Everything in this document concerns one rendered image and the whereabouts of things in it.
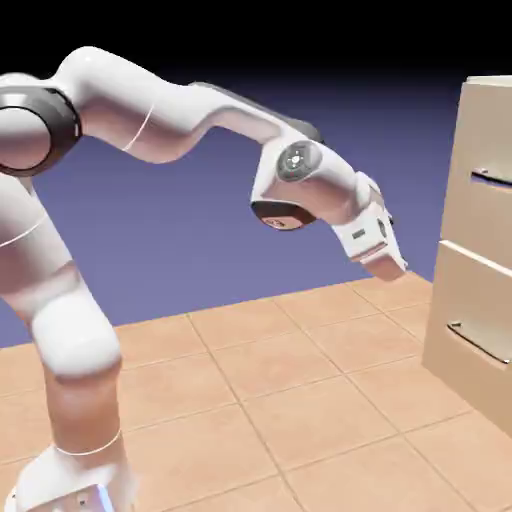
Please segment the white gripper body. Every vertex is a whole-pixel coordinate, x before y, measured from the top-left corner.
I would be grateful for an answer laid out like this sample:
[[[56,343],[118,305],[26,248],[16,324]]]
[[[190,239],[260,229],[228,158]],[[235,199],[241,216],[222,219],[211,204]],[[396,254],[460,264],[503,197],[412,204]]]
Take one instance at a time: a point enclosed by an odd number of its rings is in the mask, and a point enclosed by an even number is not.
[[[385,246],[364,256],[360,263],[374,277],[383,281],[394,281],[402,277],[408,268],[394,239],[388,239]]]

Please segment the light wood drawer front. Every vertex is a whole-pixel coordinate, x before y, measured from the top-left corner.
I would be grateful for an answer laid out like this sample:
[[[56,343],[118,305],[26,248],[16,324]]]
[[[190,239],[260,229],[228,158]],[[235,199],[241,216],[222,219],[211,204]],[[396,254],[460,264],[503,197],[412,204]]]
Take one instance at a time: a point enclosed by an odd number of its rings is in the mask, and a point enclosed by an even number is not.
[[[439,243],[423,365],[512,438],[512,361],[502,364],[453,334],[463,329],[512,358],[512,270]]]
[[[485,168],[512,178],[512,80],[470,78],[458,106],[441,238],[512,269],[512,189],[474,181]]]

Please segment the light wood cabinet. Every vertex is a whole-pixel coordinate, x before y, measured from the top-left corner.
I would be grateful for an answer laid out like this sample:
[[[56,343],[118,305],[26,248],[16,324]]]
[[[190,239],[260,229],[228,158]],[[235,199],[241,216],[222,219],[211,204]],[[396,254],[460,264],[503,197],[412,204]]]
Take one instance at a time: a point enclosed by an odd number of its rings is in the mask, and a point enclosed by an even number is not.
[[[461,88],[423,365],[512,437],[512,75]]]

